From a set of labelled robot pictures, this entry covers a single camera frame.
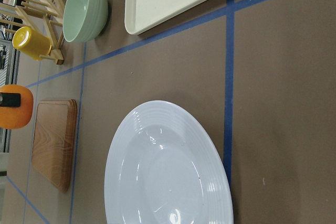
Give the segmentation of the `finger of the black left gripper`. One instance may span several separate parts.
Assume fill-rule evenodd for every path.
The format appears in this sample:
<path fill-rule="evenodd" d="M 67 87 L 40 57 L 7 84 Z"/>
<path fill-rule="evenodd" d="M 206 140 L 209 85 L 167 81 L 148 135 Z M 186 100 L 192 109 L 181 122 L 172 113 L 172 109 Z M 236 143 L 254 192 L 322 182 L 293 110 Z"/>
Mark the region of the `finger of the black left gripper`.
<path fill-rule="evenodd" d="M 20 93 L 1 92 L 0 97 L 1 97 L 0 107 L 18 108 L 21 106 Z"/>

